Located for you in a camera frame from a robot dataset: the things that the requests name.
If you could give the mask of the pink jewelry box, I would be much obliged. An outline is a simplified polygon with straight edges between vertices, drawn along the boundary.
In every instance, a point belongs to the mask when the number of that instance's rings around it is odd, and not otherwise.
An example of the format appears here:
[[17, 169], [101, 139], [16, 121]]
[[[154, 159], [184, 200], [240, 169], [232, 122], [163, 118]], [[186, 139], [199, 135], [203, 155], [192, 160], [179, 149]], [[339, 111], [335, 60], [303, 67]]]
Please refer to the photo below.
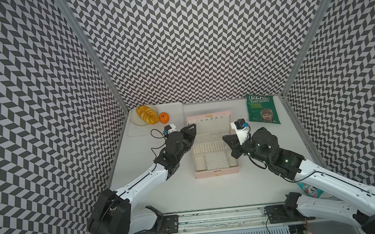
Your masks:
[[222, 137], [231, 133], [231, 112], [221, 111], [187, 117], [187, 124], [195, 124], [197, 135], [192, 146], [196, 179], [205, 179], [240, 170], [238, 161]]

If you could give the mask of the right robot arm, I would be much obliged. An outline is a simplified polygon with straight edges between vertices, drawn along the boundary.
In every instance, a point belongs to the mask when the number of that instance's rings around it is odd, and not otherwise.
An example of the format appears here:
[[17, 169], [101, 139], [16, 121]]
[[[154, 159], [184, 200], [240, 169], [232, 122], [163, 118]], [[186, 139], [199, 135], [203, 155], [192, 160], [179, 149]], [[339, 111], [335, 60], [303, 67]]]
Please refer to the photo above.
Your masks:
[[288, 182], [306, 183], [335, 197], [334, 200], [291, 192], [286, 195], [286, 214], [317, 217], [342, 222], [375, 234], [375, 186], [366, 185], [327, 170], [303, 155], [283, 149], [277, 136], [267, 129], [250, 135], [248, 128], [223, 136], [232, 156], [248, 156], [263, 162], [268, 169]]

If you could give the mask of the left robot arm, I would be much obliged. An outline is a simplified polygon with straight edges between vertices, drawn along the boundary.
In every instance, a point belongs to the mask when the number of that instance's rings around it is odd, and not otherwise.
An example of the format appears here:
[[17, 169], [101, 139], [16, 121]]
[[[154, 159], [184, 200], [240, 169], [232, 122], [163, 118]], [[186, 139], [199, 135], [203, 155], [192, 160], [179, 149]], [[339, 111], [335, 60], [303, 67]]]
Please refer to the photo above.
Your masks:
[[91, 234], [128, 234], [132, 210], [153, 189], [176, 173], [184, 154], [190, 151], [197, 135], [196, 124], [177, 131], [164, 129], [165, 147], [150, 168], [129, 184], [113, 191], [105, 189], [96, 201], [87, 222]]

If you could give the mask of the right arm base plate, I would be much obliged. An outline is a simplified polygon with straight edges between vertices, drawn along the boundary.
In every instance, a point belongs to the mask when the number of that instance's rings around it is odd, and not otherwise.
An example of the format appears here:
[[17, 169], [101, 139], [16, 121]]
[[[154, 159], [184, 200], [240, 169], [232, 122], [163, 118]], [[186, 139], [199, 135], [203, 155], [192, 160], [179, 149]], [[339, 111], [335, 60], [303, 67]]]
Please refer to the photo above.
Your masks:
[[270, 224], [293, 223], [304, 220], [315, 220], [313, 217], [305, 217], [294, 209], [284, 209], [283, 205], [271, 205], [264, 208], [264, 214], [269, 218]]

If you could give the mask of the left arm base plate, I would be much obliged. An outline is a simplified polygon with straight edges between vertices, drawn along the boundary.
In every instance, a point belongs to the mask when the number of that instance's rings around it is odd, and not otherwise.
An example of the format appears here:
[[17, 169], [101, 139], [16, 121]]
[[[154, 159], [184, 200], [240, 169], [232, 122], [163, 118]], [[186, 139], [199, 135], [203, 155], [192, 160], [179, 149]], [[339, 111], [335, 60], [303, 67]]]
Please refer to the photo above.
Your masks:
[[141, 230], [134, 234], [166, 234], [178, 233], [179, 230], [179, 216], [167, 215], [159, 217], [155, 225], [150, 230]]

